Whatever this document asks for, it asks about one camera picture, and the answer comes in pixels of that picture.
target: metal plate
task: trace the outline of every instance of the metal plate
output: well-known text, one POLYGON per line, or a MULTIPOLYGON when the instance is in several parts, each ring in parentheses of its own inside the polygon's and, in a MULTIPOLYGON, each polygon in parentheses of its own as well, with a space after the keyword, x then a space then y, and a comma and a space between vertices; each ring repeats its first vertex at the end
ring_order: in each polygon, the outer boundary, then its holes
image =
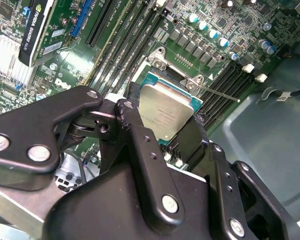
POLYGON ((146 84, 140 91, 139 112, 157 140, 169 141, 194 114, 190 102, 191 98, 162 83, 146 84))

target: white capacitor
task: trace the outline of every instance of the white capacitor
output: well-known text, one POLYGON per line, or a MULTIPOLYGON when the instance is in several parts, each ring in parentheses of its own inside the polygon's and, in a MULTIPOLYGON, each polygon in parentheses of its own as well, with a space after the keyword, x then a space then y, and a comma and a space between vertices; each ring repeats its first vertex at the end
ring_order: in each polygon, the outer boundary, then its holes
POLYGON ((235 52, 231 51, 231 52, 229 52, 229 58, 233 61, 236 61, 236 60, 238 60, 239 55, 236 54, 235 52))
POLYGON ((206 21, 199 21, 196 25, 196 28, 199 30, 206 30, 208 28, 208 23, 206 21))
POLYGON ((258 47, 261 49, 267 49, 268 47, 270 47, 270 43, 264 39, 261 39, 258 41, 258 47))
POLYGON ((226 47, 226 46, 228 46, 229 41, 228 41, 227 39, 225 39, 224 37, 221 37, 221 38, 218 40, 218 44, 219 44, 219 46, 221 46, 221 47, 226 47))
POLYGON ((216 30, 210 29, 210 30, 207 32, 207 35, 208 35, 209 38, 215 39, 215 38, 218 36, 218 33, 217 33, 216 30))
POLYGON ((190 23, 195 23, 196 21, 198 21, 198 15, 195 14, 195 13, 190 13, 190 14, 188 15, 188 21, 189 21, 190 23))

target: blue-topped capacitor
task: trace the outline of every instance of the blue-topped capacitor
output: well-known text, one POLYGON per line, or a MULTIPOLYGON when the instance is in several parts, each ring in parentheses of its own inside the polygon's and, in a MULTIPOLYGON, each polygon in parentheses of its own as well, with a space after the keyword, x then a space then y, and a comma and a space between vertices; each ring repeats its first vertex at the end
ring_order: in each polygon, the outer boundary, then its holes
POLYGON ((229 41, 225 39, 224 37, 220 37, 218 40, 218 44, 220 47, 226 47, 229 44, 229 41))
POLYGON ((206 34, 207 34, 207 36, 208 36, 209 38, 211 38, 211 39, 215 39, 215 38, 218 36, 217 31, 214 30, 214 29, 208 30, 208 32, 207 32, 206 34))
POLYGON ((258 41, 258 47, 261 48, 261 49, 267 49, 270 47, 270 42, 264 40, 264 39, 261 39, 258 41))
POLYGON ((231 51, 231 52, 229 52, 229 58, 233 61, 237 61, 239 58, 239 55, 236 54, 235 52, 231 51))
POLYGON ((275 53, 276 48, 275 48, 274 46, 269 46, 267 49, 264 49, 263 51, 264 51, 266 54, 271 55, 271 54, 274 54, 274 53, 275 53))
POLYGON ((188 21, 189 23, 195 23, 196 21, 198 21, 198 15, 195 13, 190 13, 188 15, 188 21))
POLYGON ((198 21, 196 28, 199 30, 206 30, 208 28, 208 23, 206 21, 198 21))

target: white label sticker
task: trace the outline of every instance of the white label sticker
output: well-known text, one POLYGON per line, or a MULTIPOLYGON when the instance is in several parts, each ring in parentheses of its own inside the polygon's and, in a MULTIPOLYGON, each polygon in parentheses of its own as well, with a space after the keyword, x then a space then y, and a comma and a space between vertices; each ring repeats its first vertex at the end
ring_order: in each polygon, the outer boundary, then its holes
POLYGON ((66 82, 61 81, 61 79, 57 78, 54 82, 55 85, 62 87, 65 90, 69 90, 71 85, 68 85, 66 82))
POLYGON ((48 46, 48 47, 45 48, 45 50, 44 50, 44 52, 43 52, 43 55, 46 55, 46 54, 48 54, 48 53, 51 53, 51 52, 53 52, 53 51, 55 51, 55 50, 61 48, 61 46, 62 46, 62 41, 61 41, 61 42, 58 42, 58 43, 56 43, 56 44, 53 44, 53 45, 51 45, 51 46, 48 46))
POLYGON ((52 33, 52 38, 54 38, 54 37, 58 37, 58 36, 60 36, 60 35, 62 35, 62 34, 64 34, 64 29, 60 29, 60 30, 56 30, 56 31, 54 31, 53 33, 52 33))

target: integrated circuit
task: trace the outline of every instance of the integrated circuit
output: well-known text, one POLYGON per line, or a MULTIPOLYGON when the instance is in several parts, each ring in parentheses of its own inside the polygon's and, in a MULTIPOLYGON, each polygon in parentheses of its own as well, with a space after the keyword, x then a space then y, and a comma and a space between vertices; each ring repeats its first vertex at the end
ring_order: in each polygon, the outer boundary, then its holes
POLYGON ((0 3, 0 15, 2 15, 6 20, 10 20, 12 17, 14 9, 6 4, 4 1, 0 3))

